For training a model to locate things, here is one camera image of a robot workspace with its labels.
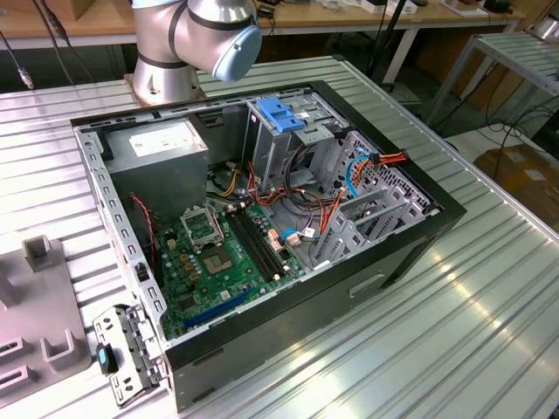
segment power cable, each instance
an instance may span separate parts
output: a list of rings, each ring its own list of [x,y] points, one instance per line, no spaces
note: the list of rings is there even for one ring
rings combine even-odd
[[[386,32],[384,34],[382,33],[379,34],[379,36],[383,36],[383,42],[381,44],[376,45],[375,50],[373,51],[371,60],[369,62],[369,68],[367,69],[367,76],[369,78],[373,77],[373,73],[378,67],[380,56],[383,53],[384,49],[386,48],[386,45],[388,44],[388,40],[390,39],[392,32],[394,31],[394,27],[396,26],[396,23],[400,18],[400,14],[402,13],[402,9],[404,8],[406,1],[407,0],[399,0],[396,8],[394,9],[394,13],[392,14],[392,18],[388,23]]]
[[[386,17],[386,6],[387,5],[388,5],[388,0],[383,7],[383,15],[381,16],[381,24],[378,26],[378,33],[376,34],[375,42],[373,42],[373,53],[375,53],[376,44],[378,43],[378,40],[383,33],[383,24],[384,24],[384,18]]]
[[[46,4],[46,1],[45,0],[40,0],[40,1],[41,1],[41,5],[43,6],[43,9],[45,11],[45,14],[49,19],[49,22],[51,22],[51,26],[54,29],[54,31],[57,33],[58,37],[63,39],[64,42],[66,42],[66,45],[68,46],[68,48],[70,48],[70,51],[72,52],[73,56],[78,60],[79,65],[81,65],[81,68],[84,69],[84,72],[87,74],[87,77],[89,78],[89,80],[92,83],[95,83],[95,78],[89,72],[89,69],[87,68],[86,63],[84,63],[84,61],[78,55],[76,50],[73,49],[73,46],[70,43],[70,38],[68,37],[68,33],[66,32],[66,28],[64,27],[64,25],[59,21],[56,14],[54,14],[54,12]]]
[[[3,35],[2,31],[0,31],[0,38],[2,38],[3,44],[6,47],[6,50],[8,50],[8,53],[10,54],[11,60],[13,61],[14,65],[17,68],[17,72],[19,73],[19,78],[21,79],[21,81],[24,82],[24,84],[27,86],[27,88],[29,88],[30,90],[33,90],[35,88],[35,85],[33,84],[33,79],[31,78],[31,76],[29,75],[27,70],[25,70],[19,64],[19,61],[17,60],[16,54],[11,49],[10,44],[8,43],[8,39],[6,39],[6,37]]]
[[[41,20],[43,20],[43,24],[45,25],[45,28],[47,29],[47,31],[49,32],[49,37],[51,38],[51,42],[52,42],[52,47],[54,48],[54,52],[56,53],[56,58],[59,61],[60,67],[62,67],[62,71],[64,72],[64,74],[66,75],[66,78],[68,79],[68,82],[73,85],[74,82],[72,80],[72,77],[70,77],[70,74],[68,73],[68,71],[66,70],[66,66],[64,65],[64,62],[62,61],[62,58],[60,57],[60,51],[59,51],[59,46],[56,43],[56,39],[54,38],[54,34],[52,33],[51,27],[49,26],[48,22],[46,21],[45,15],[43,14],[43,11],[41,10],[41,8],[39,7],[37,0],[33,0],[33,4],[35,5],[35,9],[37,9],[38,14],[41,16]]]
[[[449,112],[442,120],[440,120],[438,123],[436,123],[435,125],[431,126],[434,130],[436,130],[442,123],[444,123],[446,121],[446,125],[448,125],[448,123],[450,122],[452,116],[454,116],[454,114],[472,97],[472,95],[478,90],[478,88],[483,84],[483,82],[487,79],[487,77],[489,76],[489,74],[491,73],[491,71],[494,69],[494,67],[490,68],[481,78],[480,82],[478,83],[478,85],[476,87],[474,87],[474,89],[472,89],[471,92],[469,92],[464,99],[462,99],[460,101],[460,103],[458,103],[457,106],[455,106],[451,112]]]

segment red cable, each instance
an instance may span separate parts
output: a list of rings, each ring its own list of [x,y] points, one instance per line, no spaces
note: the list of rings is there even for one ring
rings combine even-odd
[[[149,241],[151,242],[151,266],[155,266],[155,234],[154,229],[151,225],[151,217],[149,216],[149,211],[146,208],[146,205],[141,201],[140,198],[137,196],[131,195],[130,196],[138,205],[140,205],[141,210],[143,211],[143,215],[146,217],[146,221],[148,222],[148,230],[149,230]]]

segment wooden table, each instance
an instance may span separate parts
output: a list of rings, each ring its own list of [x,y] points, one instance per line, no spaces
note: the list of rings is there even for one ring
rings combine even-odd
[[[286,4],[276,6],[274,35],[304,33],[334,33],[353,31],[377,31],[381,14],[349,7],[332,11],[319,3],[309,5]],[[524,15],[515,10],[512,15],[491,14],[491,17],[461,17],[440,0],[418,8],[413,15],[402,15],[397,30],[405,30],[397,52],[386,73],[384,82],[394,81],[410,50],[418,31],[423,28],[504,25],[504,31],[513,31]],[[264,35],[271,33],[272,22],[260,19]],[[135,43],[134,14],[128,0],[97,0],[76,22],[64,22],[73,45],[110,45]],[[51,41],[38,15],[10,11],[0,17],[0,29],[10,40],[14,49],[47,48]]]

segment ram slot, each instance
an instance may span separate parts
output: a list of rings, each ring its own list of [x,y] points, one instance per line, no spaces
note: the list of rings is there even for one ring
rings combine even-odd
[[[264,280],[270,282],[275,280],[274,276],[282,276],[284,271],[280,262],[254,226],[252,220],[242,212],[228,214],[226,218],[238,241],[245,248]]]

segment metal work surface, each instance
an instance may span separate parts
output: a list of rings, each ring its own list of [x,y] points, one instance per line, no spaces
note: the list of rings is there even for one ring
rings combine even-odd
[[[468,213],[403,280],[187,410],[193,417],[546,417],[559,402],[559,237],[351,65],[256,65],[209,96],[326,80]],[[67,120],[135,106],[122,82],[0,96],[0,251],[64,245],[93,353],[93,318],[129,302]],[[119,411],[98,364],[1,417],[173,417],[160,389]]]
[[[484,52],[487,55],[487,62],[484,62],[484,65],[473,76],[475,82],[470,85],[477,85],[490,65],[494,61],[498,61],[552,96],[559,94],[559,74],[557,73],[559,45],[541,41],[526,32],[474,35],[464,47],[456,64],[439,89],[426,123],[432,122],[438,114],[446,96],[475,50]],[[466,90],[470,92],[472,88],[472,86],[468,86]]]

